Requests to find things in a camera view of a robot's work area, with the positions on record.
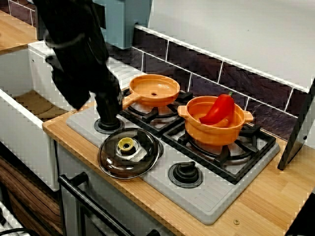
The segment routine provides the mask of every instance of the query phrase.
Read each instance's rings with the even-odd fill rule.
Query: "light blue appliance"
[[[147,27],[153,0],[93,0],[103,6],[105,42],[121,49],[132,46],[134,25]]]

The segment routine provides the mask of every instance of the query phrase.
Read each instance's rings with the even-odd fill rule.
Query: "gray stovetop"
[[[96,108],[91,107],[70,116],[67,125],[100,147],[109,135],[100,134],[94,129],[94,122],[98,118]],[[139,128],[122,116],[118,118],[125,123],[125,128]],[[141,178],[206,225],[212,225],[280,151],[279,145],[275,144],[236,185],[196,163],[203,173],[204,180],[197,188],[185,189],[174,185],[169,180],[168,169],[175,163],[192,160],[163,141],[160,140],[160,142],[164,146],[164,154]],[[258,149],[260,149],[263,142],[258,141],[258,143],[260,144],[258,144]]]

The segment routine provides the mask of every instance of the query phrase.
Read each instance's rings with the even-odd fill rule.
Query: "orange frying pan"
[[[123,110],[135,102],[149,107],[162,107],[174,102],[179,84],[162,75],[141,75],[129,84],[130,95],[123,99]]]

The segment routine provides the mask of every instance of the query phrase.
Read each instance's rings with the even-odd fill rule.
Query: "wooden countertop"
[[[0,55],[25,49],[36,41],[35,27],[0,11]]]
[[[98,148],[66,125],[70,115],[43,123],[43,130],[176,235],[284,235],[315,186],[315,150],[304,146],[282,172],[277,165],[286,143],[277,139],[280,153],[213,225],[206,226],[142,179],[121,181],[104,174],[97,163]]]

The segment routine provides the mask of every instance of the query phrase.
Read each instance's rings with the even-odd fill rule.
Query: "tile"
[[[294,89],[286,111],[298,117],[306,96],[307,93]]]
[[[223,64],[220,84],[267,103],[285,109],[292,88],[248,72],[228,63]]]
[[[252,123],[285,140],[289,139],[297,121],[297,118],[251,99],[247,110],[254,116]]]
[[[15,18],[32,25],[31,10],[10,1],[11,15]]]
[[[10,14],[9,2],[8,0],[0,0],[0,11]]]
[[[144,54],[144,56],[143,72],[170,77],[179,83],[181,90],[188,90],[190,73],[148,54]]]
[[[223,93],[228,94],[229,92],[228,89],[197,75],[192,75],[189,91],[192,92],[194,96],[219,96]],[[247,97],[235,92],[232,97],[237,105],[242,109],[245,108]]]
[[[149,34],[140,29],[134,29],[133,47],[165,60],[167,40]]]
[[[19,4],[21,4],[21,5],[23,5],[23,6],[26,6],[26,7],[30,8],[30,9],[32,9],[32,10],[35,10],[35,9],[36,9],[35,5],[29,3],[29,2],[26,1],[26,0],[19,0]]]
[[[106,43],[106,47],[109,53],[109,56],[120,60],[121,62],[128,64],[138,70],[141,70],[142,66],[142,52],[134,49],[120,49],[113,45]]]
[[[167,61],[207,79],[217,81],[221,61],[170,42]]]

